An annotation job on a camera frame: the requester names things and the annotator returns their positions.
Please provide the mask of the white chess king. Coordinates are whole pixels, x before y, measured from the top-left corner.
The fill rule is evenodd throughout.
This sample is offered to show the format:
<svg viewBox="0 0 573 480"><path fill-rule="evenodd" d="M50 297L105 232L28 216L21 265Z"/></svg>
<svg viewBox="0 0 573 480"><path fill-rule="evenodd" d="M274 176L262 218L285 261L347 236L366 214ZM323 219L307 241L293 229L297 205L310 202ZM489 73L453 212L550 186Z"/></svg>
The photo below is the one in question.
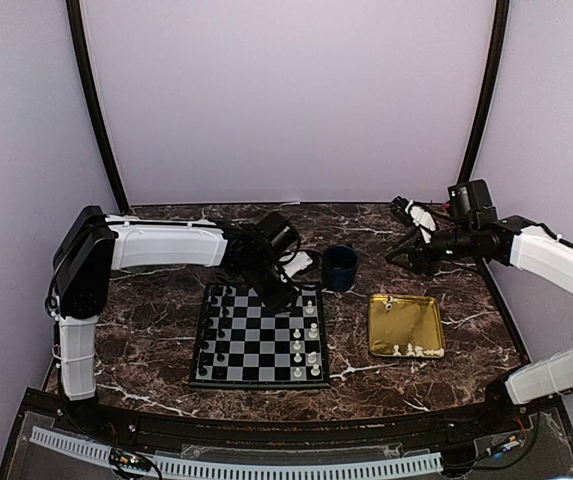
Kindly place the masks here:
<svg viewBox="0 0 573 480"><path fill-rule="evenodd" d="M308 331L308 337L310 339L317 339L319 336L319 329L316 323L312 323Z"/></svg>

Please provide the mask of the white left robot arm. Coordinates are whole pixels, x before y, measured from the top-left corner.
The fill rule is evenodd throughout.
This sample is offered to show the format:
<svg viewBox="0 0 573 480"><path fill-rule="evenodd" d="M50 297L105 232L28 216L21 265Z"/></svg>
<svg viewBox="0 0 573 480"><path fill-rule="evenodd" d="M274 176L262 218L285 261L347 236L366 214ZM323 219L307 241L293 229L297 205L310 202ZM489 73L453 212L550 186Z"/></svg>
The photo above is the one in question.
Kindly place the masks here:
<svg viewBox="0 0 573 480"><path fill-rule="evenodd" d="M300 236L271 212L259 223L162 221L82 209L53 257L45 311L58 326L60 388L72 401L69 421L86 436L107 427L96 395L95 333L113 272L131 267L223 267L240 276L274 313L290 307L299 288L285 269L285 252Z"/></svg>

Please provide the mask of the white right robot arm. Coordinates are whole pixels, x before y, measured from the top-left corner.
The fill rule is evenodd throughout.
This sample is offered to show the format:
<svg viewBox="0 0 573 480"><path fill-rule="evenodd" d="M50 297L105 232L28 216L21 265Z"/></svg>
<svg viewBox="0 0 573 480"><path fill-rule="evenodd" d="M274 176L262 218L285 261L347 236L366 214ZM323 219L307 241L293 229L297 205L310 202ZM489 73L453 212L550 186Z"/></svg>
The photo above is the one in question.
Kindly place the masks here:
<svg viewBox="0 0 573 480"><path fill-rule="evenodd" d="M573 296L573 244L546 225L521 216L486 224L479 229L459 226L437 230L431 241L402 244L385 255L394 264L404 255L408 268L432 275L437 265L456 258L494 260L533 274ZM515 416L515 405L573 391L573 348L523 366L490 386L476 413L476 424L487 434L500 432Z"/></svg>

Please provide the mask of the black and white chessboard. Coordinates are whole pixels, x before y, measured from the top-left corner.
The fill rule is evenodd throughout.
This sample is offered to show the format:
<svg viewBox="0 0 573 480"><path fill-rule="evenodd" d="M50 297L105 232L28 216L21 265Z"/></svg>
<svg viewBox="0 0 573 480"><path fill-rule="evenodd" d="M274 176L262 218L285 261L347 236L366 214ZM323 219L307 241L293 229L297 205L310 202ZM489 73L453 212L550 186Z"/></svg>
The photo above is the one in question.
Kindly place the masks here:
<svg viewBox="0 0 573 480"><path fill-rule="evenodd" d="M306 314L307 301L315 313ZM312 323L319 329L317 339L310 339ZM301 337L293 338L295 329ZM293 349L299 340L302 348ZM307 360L307 340L319 342L317 361ZM293 357L300 353L302 361ZM311 367L320 366L318 376ZM300 367L302 376L293 376ZM274 314L262 303L254 290L222 283L206 286L198 321L189 385L199 388L234 390L317 390L330 386L329 355L323 315L321 284L303 283L295 304Z"/></svg>

